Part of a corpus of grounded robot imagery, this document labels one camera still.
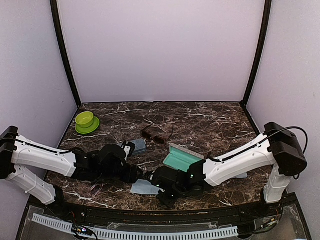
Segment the light blue cleaning cloth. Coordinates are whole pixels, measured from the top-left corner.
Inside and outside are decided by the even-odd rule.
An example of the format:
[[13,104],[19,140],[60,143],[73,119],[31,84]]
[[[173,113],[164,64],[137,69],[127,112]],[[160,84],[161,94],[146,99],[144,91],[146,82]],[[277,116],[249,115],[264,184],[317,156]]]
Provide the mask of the light blue cleaning cloth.
[[159,190],[159,187],[143,179],[138,179],[131,187],[131,193],[137,195],[157,195]]

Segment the beige glasses case teal lining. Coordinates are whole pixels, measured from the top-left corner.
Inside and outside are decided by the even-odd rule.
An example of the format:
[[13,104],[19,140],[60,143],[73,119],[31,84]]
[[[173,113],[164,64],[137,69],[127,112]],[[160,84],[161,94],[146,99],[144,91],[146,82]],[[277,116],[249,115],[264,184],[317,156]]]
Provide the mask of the beige glasses case teal lining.
[[164,159],[163,164],[175,170],[187,172],[189,167],[203,160],[205,157],[187,148],[171,143],[169,154]]

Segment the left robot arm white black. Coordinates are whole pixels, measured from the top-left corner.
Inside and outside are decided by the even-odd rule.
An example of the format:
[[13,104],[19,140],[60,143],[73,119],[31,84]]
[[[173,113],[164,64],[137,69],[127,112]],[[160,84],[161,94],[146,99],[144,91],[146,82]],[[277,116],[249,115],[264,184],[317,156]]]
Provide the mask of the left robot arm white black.
[[17,185],[26,194],[50,206],[60,218],[67,218],[70,206],[64,201],[63,190],[44,182],[28,169],[29,166],[55,172],[65,177],[96,182],[118,178],[133,184],[143,176],[140,167],[127,162],[135,151],[133,142],[107,144],[101,150],[85,152],[52,148],[33,142],[18,133],[15,126],[0,135],[0,178]]

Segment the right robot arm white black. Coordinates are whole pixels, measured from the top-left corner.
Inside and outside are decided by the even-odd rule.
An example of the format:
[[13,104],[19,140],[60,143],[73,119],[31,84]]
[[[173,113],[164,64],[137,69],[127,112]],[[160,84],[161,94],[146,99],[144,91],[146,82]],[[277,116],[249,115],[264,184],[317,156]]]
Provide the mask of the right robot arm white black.
[[186,170],[159,167],[147,177],[160,188],[157,198],[172,208],[178,198],[199,196],[227,180],[246,172],[272,166],[272,172],[261,192],[255,213],[266,217],[280,202],[292,179],[306,168],[305,148],[302,148],[293,127],[282,127],[275,122],[264,126],[265,131],[251,142],[218,157],[208,155],[192,163]]

